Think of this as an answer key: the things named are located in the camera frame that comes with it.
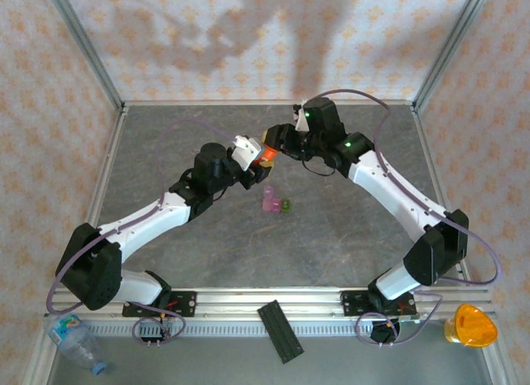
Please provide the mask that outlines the black ribbed bar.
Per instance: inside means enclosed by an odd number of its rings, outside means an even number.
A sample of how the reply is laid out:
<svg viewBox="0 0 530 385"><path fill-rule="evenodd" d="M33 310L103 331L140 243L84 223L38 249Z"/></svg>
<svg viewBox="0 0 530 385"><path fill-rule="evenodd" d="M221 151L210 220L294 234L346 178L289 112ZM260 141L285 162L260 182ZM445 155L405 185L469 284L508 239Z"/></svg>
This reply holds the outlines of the black ribbed bar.
<svg viewBox="0 0 530 385"><path fill-rule="evenodd" d="M299 339L277 300L259 308L258 314L283 364L291 362L304 353Z"/></svg>

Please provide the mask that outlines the black connector block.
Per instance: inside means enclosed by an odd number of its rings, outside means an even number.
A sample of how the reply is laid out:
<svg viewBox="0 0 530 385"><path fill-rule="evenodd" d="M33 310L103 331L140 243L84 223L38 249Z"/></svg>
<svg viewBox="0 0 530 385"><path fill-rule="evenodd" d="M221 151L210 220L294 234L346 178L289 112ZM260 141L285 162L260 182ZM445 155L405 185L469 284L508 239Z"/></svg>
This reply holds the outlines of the black connector block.
<svg viewBox="0 0 530 385"><path fill-rule="evenodd" d="M401 329L399 322L395 320L390 323L374 321L372 325L370 339L377 344L393 344L397 340Z"/></svg>

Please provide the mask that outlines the clear plastic water bottle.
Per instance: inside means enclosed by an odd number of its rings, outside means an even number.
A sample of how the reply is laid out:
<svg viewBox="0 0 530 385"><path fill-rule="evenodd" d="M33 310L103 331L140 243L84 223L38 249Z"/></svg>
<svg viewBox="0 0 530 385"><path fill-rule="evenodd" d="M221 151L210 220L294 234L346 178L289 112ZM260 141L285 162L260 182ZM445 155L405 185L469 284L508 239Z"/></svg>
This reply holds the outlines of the clear plastic water bottle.
<svg viewBox="0 0 530 385"><path fill-rule="evenodd" d="M76 315L54 315L48 318L46 333L60 354L73 365L99 376L107 363L89 327Z"/></svg>

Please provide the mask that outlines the orange translucent plastic cup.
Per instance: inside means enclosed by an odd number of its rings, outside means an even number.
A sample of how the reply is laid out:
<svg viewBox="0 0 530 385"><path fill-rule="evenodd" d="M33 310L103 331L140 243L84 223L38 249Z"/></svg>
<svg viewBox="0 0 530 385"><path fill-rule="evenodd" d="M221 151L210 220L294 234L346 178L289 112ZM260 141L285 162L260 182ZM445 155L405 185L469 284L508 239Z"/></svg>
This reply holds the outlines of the orange translucent plastic cup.
<svg viewBox="0 0 530 385"><path fill-rule="evenodd" d="M498 338L494 322L478 307L460 305L455 314L444 323L444 336L450 343L471 348L484 348Z"/></svg>

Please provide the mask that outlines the aluminium table edge rail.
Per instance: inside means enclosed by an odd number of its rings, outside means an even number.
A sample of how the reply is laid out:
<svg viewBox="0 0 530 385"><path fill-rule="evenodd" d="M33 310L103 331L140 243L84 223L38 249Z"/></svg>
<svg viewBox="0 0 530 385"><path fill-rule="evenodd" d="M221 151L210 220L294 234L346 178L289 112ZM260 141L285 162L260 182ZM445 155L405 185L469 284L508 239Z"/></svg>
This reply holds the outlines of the aluminium table edge rail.
<svg viewBox="0 0 530 385"><path fill-rule="evenodd" d="M425 128L423 127L419 112L413 105L410 107L410 109L411 109L411 114L412 114L414 123L417 128L417 133L418 133L421 145L422 145L422 150L426 158L426 164L427 164L429 174L431 177L431 181L433 184L433 188L435 191L436 201L439 205L442 205L446 209L449 209L450 211L452 211L451 204L447 201L445 187L443 186L443 182L441 181L441 177L440 177L440 174L437 168L435 157L431 151L428 138L426 135L426 131L425 131ZM457 263L454 269L450 269L448 273L448 277L458 278L460 282L454 282L454 284L458 286L463 286L464 285L463 281L468 281L470 277L470 273L469 273L465 260L462 260L459 263Z"/></svg>
<svg viewBox="0 0 530 385"><path fill-rule="evenodd" d="M370 99L333 99L337 105L378 105ZM390 99L384 101L388 106L412 106L413 102L410 100ZM300 100L289 100L289 99L264 99L264 100L127 100L124 101L124 107L133 106L274 106L274 105L287 105L292 106L293 104L301 103Z"/></svg>
<svg viewBox="0 0 530 385"><path fill-rule="evenodd" d="M90 250L94 245L99 243L100 231L96 227L97 220L99 219L103 206L108 180L112 171L127 112L128 109L123 108L118 116L117 122L114 124L90 202L87 221L81 224L73 233L73 241L75 244L79 244L80 254L74 253L75 261L65 274L64 281L65 284L69 284L68 288L75 294L86 294L90 289L90 285L86 284L90 280L90 272L94 260L91 257Z"/></svg>

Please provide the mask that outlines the aluminium mounting rail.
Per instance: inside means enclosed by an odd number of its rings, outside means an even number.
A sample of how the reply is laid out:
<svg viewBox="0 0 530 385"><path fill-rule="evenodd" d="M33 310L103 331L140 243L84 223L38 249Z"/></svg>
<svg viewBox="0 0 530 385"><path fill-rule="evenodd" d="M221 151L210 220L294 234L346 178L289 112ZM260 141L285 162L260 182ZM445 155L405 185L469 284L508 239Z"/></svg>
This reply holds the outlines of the aluminium mounting rail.
<svg viewBox="0 0 530 385"><path fill-rule="evenodd" d="M272 288L195 288L182 291L197 293L195 316L192 320L258 319L258 309L277 300L289 320L352 320L345 316L340 293L363 290L361 287L272 287ZM410 292L416 302L416 315L395 316L400 320L423 320L433 313L433 318L446 319L455 314L463 304L478 307L486 314L495 311L493 299L484 286L434 286Z"/></svg>

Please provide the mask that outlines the aluminium frame post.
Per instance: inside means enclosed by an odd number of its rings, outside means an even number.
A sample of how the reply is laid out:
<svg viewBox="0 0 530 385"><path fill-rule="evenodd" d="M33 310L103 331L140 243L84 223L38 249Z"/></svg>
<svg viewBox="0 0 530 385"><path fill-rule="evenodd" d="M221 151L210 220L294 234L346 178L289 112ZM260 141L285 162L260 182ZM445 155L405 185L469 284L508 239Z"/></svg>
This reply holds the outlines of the aluminium frame post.
<svg viewBox="0 0 530 385"><path fill-rule="evenodd" d="M486 0L465 0L465 4L456 18L454 26L450 29L442 48L436 57L432 67L428 71L416 97L412 101L412 107L416 113L421 113L434 93L436 86L442 79L442 76L450 64L452 57L460 47L460 43L473 24L475 18L479 15Z"/></svg>
<svg viewBox="0 0 530 385"><path fill-rule="evenodd" d="M86 59L90 69L94 72L96 79L100 83L108 100L112 106L121 113L124 102L70 0L51 0L51 2L55 6L55 9L62 18L70 35Z"/></svg>

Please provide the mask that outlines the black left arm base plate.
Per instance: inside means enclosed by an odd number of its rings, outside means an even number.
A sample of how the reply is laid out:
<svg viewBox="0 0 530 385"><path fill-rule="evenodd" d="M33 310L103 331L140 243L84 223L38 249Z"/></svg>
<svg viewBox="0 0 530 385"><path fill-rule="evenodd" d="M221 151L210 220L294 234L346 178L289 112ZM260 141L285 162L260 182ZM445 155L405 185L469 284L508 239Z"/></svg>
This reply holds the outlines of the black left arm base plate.
<svg viewBox="0 0 530 385"><path fill-rule="evenodd" d="M185 318L195 316L197 293L195 291L169 291L159 296L151 304L151 307L155 307L160 310L168 310ZM123 317L156 317L160 313L153 310L134 305L128 302L123 305L122 316Z"/></svg>

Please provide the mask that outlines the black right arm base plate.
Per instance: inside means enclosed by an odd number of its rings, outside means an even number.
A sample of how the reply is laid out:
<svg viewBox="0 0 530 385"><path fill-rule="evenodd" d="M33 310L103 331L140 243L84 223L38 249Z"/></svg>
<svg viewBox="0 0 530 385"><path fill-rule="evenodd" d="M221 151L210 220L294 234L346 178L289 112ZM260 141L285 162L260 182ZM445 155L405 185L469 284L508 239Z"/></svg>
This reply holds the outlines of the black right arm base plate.
<svg viewBox="0 0 530 385"><path fill-rule="evenodd" d="M340 293L340 302L345 316L361 316L369 312L387 316L417 314L416 302L410 292L394 300L387 300L368 290L348 290Z"/></svg>

